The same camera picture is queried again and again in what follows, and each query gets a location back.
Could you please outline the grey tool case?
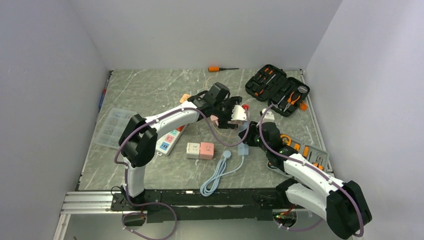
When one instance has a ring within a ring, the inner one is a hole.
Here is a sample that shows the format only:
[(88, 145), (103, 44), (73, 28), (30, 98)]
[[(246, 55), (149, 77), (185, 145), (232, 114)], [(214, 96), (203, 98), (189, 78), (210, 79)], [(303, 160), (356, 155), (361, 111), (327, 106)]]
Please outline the grey tool case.
[(303, 157), (320, 170), (326, 173), (332, 172), (332, 168), (329, 167), (330, 154), (327, 151), (319, 147), (306, 145), (301, 140), (292, 136), (290, 137), (292, 138), (290, 147), (302, 154)]

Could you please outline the black tool case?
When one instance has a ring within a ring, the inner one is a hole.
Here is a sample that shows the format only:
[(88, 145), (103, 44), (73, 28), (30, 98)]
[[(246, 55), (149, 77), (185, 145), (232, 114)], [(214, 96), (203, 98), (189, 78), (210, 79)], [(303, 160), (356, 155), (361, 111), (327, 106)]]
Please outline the black tool case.
[[(245, 84), (245, 91), (260, 102), (266, 102), (271, 109), (283, 117), (291, 116), (297, 109), (306, 111), (308, 105), (306, 98), (310, 87), (295, 77), (288, 76), (283, 69), (271, 64), (260, 68)], [(284, 108), (292, 92), (301, 93), (296, 101), (286, 112)]]

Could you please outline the pink cube socket adapter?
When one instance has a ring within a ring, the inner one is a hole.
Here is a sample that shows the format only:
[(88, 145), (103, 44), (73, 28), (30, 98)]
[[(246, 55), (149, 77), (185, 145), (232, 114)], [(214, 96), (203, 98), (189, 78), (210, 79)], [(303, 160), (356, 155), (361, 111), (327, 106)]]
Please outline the pink cube socket adapter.
[(212, 160), (214, 158), (215, 146), (210, 142), (201, 142), (199, 148), (199, 159)]

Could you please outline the white cube socket adapter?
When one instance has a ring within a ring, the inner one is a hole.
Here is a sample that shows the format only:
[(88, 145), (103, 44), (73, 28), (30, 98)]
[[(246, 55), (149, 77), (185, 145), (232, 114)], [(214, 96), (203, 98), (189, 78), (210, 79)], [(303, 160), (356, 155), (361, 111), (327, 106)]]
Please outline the white cube socket adapter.
[(186, 157), (188, 159), (198, 159), (200, 156), (200, 144), (188, 142), (186, 146)]

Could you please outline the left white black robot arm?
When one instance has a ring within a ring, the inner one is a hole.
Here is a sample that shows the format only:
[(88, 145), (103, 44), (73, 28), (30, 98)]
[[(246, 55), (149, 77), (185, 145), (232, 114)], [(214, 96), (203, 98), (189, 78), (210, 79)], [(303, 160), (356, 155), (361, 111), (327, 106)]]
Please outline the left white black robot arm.
[(124, 165), (122, 192), (124, 204), (131, 210), (145, 203), (145, 170), (153, 159), (157, 141), (172, 130), (210, 116), (217, 117), (221, 129), (235, 129), (236, 122), (249, 122), (249, 107), (242, 97), (231, 96), (230, 90), (216, 82), (209, 90), (190, 96), (180, 105), (148, 117), (132, 116), (118, 143), (114, 162)]

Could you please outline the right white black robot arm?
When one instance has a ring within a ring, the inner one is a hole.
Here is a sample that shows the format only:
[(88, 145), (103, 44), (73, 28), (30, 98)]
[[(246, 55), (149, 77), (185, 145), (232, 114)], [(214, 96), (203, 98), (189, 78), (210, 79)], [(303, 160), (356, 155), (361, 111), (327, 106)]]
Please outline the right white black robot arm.
[(341, 239), (362, 233), (372, 214), (361, 187), (353, 180), (330, 176), (283, 141), (273, 122), (250, 122), (238, 133), (244, 144), (262, 149), (268, 162), (290, 176), (275, 188), (275, 201), (282, 207), (301, 206), (326, 221)]

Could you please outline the white power strip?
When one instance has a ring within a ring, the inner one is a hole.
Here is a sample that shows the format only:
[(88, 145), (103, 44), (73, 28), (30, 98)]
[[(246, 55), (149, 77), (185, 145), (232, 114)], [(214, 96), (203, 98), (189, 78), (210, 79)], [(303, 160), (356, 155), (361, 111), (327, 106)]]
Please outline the white power strip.
[(159, 138), (156, 142), (156, 154), (158, 156), (168, 156), (176, 145), (176, 142), (181, 137), (185, 128), (186, 125), (180, 126)]

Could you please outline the clear plastic screw box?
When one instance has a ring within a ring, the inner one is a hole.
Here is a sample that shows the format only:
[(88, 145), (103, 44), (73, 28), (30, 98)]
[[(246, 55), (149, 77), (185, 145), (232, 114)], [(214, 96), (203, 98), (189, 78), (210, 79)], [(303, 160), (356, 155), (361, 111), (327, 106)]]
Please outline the clear plastic screw box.
[(130, 121), (136, 115), (134, 111), (113, 107), (100, 127), (94, 143), (97, 145), (118, 149), (119, 140)]

